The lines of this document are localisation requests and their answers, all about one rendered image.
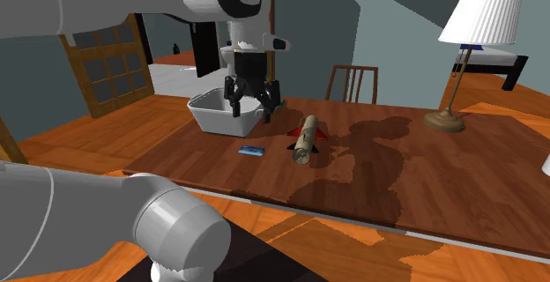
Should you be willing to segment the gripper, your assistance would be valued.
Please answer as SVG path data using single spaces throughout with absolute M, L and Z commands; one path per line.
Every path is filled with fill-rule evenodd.
M 233 109 L 233 117 L 241 115 L 241 99 L 248 93 L 256 93 L 264 108 L 264 122 L 271 121 L 271 114 L 281 104 L 281 97 L 278 80 L 265 82 L 267 63 L 265 52 L 234 52 L 236 77 L 226 76 L 224 81 L 224 98 Z

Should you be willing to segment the white plastic bin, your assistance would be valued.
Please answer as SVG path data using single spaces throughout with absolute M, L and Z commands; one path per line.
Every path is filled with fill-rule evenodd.
M 224 98 L 224 88 L 217 87 L 192 97 L 188 108 L 204 132 L 246 137 L 263 116 L 264 108 L 252 97 L 240 100 L 241 114 L 233 116 L 233 108 Z

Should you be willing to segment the beige toy rocket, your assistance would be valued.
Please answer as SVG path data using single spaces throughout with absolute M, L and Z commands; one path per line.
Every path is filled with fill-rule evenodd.
M 296 136 L 294 144 L 286 149 L 293 152 L 293 161 L 300 165 L 309 163 L 312 153 L 319 153 L 315 146 L 316 140 L 326 140 L 328 137 L 318 128 L 318 119 L 314 115 L 309 115 L 301 127 L 289 131 L 289 136 Z

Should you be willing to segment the brown wooden chair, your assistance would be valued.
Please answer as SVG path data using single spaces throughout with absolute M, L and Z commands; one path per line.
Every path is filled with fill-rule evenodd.
M 331 90 L 337 75 L 337 71 L 342 70 L 346 72 L 344 91 L 342 96 L 343 102 L 359 102 L 360 89 L 362 85 L 362 79 L 365 71 L 373 72 L 373 86 L 372 86 L 372 98 L 371 103 L 375 105 L 378 97 L 378 79 L 379 68 L 372 66 L 359 66 L 359 65 L 344 65 L 334 64 L 331 69 L 331 75 L 327 86 L 325 99 L 328 100 L 331 96 Z

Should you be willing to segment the wooden glass-pane door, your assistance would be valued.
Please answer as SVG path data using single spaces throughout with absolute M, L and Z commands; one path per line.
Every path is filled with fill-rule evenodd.
M 93 118 L 154 94 L 152 54 L 140 14 L 117 26 L 62 35 L 60 41 Z

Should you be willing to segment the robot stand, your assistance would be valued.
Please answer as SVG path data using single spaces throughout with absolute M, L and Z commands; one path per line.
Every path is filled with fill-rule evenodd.
M 329 282 L 229 220 L 221 233 L 228 251 L 214 271 L 171 271 L 147 256 L 116 282 Z

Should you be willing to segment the wooden table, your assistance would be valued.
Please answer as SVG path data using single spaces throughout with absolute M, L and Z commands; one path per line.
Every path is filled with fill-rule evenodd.
M 328 137 L 297 164 L 288 132 L 309 115 Z M 503 115 L 465 130 L 424 125 L 422 108 L 290 98 L 247 137 L 188 122 L 129 164 L 174 182 L 306 212 L 550 258 L 550 139 Z M 263 147 L 262 156 L 238 153 Z

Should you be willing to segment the white shade table lamp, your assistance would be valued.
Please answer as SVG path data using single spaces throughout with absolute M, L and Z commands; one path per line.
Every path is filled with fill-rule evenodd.
M 468 46 L 455 86 L 460 85 L 475 45 L 515 42 L 521 4 L 522 0 L 459 0 L 438 38 Z

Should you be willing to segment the dark frame bed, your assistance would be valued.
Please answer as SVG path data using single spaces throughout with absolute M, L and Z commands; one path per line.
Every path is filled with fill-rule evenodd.
M 512 91 L 528 59 L 528 56 L 519 56 L 487 46 L 473 45 L 465 72 L 505 75 L 502 90 Z

